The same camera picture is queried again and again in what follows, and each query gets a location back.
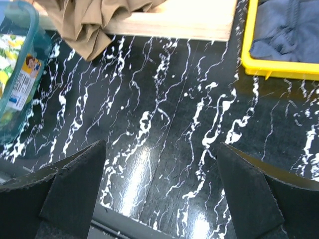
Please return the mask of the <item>tan brown skirt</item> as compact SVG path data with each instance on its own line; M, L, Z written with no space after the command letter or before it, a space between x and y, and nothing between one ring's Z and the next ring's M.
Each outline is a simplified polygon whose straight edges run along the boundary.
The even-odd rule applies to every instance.
M63 40L86 61L94 60L111 43L104 32L111 19L133 11L149 11L162 0L37 0Z

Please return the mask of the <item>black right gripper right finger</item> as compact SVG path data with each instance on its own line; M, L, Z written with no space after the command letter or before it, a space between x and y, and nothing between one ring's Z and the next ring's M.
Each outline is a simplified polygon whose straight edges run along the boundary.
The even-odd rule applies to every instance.
M319 237L319 183L297 176L231 145L217 152L219 175L239 239Z

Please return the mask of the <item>yellow floral cloth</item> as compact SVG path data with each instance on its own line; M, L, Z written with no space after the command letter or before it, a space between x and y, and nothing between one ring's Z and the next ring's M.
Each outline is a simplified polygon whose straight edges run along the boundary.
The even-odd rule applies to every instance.
M4 94L6 84L13 74L25 39L26 37L22 35L0 35L0 97Z

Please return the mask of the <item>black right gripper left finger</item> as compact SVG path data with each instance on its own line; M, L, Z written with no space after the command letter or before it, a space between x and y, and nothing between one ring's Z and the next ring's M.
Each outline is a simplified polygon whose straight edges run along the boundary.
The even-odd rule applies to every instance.
M2 239L85 239L93 216L106 142L99 140L0 186Z

